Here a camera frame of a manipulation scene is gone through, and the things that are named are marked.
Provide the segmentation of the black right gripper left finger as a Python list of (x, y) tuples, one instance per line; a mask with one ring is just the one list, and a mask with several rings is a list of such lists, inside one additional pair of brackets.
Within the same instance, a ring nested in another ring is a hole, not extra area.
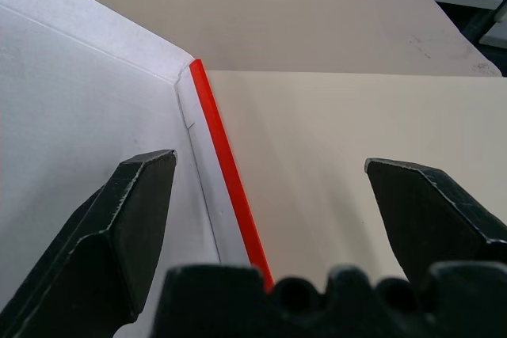
[(135, 322), (162, 251), (176, 164), (174, 150), (121, 162), (0, 313), (0, 338), (113, 338)]

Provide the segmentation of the white cardboard box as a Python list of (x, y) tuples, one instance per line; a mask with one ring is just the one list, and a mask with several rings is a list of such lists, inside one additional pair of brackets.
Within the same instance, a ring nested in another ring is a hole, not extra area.
[(269, 338), (269, 267), (203, 64), (94, 0), (0, 0), (0, 313), (73, 212), (174, 150), (149, 338)]

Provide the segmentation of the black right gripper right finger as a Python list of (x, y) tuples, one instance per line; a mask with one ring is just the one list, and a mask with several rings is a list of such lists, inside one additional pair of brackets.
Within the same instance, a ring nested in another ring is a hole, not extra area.
[(446, 172), (382, 158), (369, 158), (364, 170), (407, 278), (424, 278), (437, 262), (507, 264), (507, 225)]

